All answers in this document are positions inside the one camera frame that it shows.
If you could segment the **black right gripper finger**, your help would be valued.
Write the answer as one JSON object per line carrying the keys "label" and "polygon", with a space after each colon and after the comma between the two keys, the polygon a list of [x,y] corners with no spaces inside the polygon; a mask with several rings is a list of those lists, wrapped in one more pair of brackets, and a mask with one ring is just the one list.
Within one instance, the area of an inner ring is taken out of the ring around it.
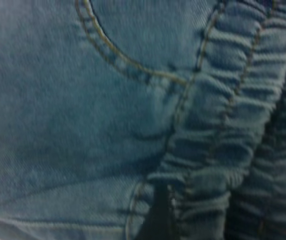
{"label": "black right gripper finger", "polygon": [[158,186],[152,207],[137,234],[138,240],[175,240],[176,225],[168,187]]}

